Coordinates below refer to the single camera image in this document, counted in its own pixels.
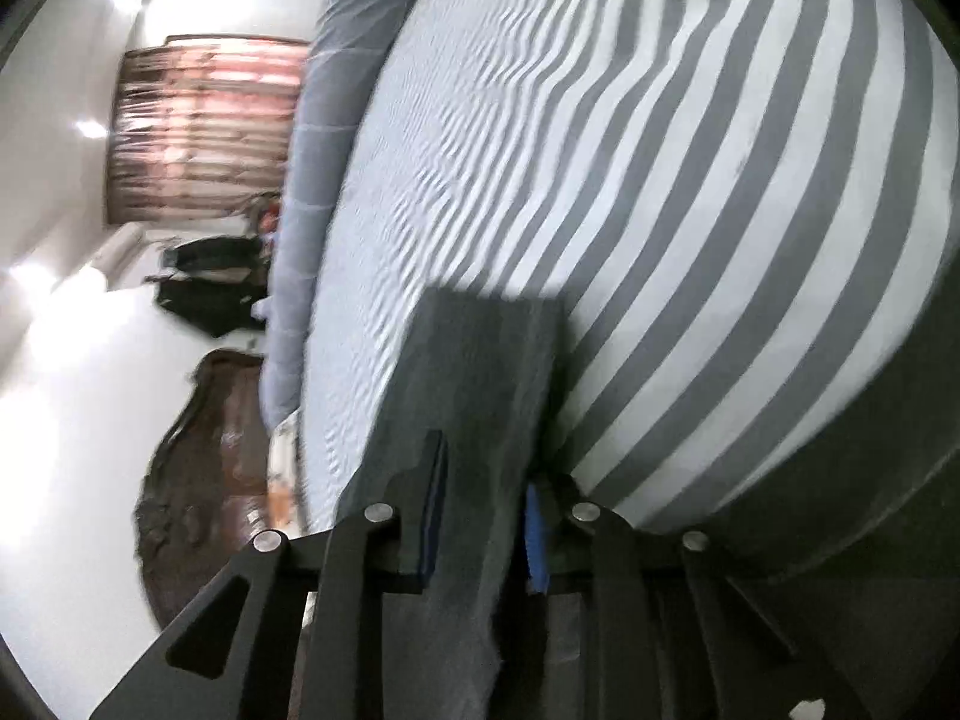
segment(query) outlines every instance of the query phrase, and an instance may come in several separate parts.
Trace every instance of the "pillow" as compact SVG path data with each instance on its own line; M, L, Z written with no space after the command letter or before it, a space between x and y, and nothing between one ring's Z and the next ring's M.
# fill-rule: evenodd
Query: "pillow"
M325 0L310 47L270 274L260 405L270 430L299 407L326 228L380 69L414 0Z

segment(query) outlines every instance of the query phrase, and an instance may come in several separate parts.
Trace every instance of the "bed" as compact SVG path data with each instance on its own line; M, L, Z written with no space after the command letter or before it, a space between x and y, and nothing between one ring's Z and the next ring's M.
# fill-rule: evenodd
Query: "bed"
M913 0L416 0L404 16L322 266L275 267L281 292L310 292L310 317L272 333L298 339L299 369L275 376L302 407L312 530L427 285L563 298L550 461L666 532L810 445L949 270L957 75ZM303 143L330 129L309 88L308 71ZM307 164L291 160L291 207Z

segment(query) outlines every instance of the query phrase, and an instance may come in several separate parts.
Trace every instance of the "gray and white stripes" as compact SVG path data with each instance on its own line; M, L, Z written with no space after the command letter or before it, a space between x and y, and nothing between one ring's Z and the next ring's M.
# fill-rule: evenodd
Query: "gray and white stripes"
M318 286L314 526L428 283L563 295L556 464L637 525L703 517L909 330L954 247L957 124L909 0L419 0Z

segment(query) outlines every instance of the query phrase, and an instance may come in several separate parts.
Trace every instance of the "bolt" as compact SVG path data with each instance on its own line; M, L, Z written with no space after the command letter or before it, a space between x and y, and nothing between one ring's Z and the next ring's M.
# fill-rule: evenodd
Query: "bolt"
M595 503L578 503L570 509L570 514L579 522L593 522L600 517L600 507Z
M790 710L790 720L824 720L827 714L827 702L822 698L816 701L802 701Z
M253 537L253 549L257 552L272 552L283 543L283 536L277 531L261 531Z
M683 547L690 552L706 552L710 546L710 539L706 533L687 531L683 534Z
M388 519L394 518L394 507L389 503L370 504L364 509L363 516L367 518L368 522L386 522Z

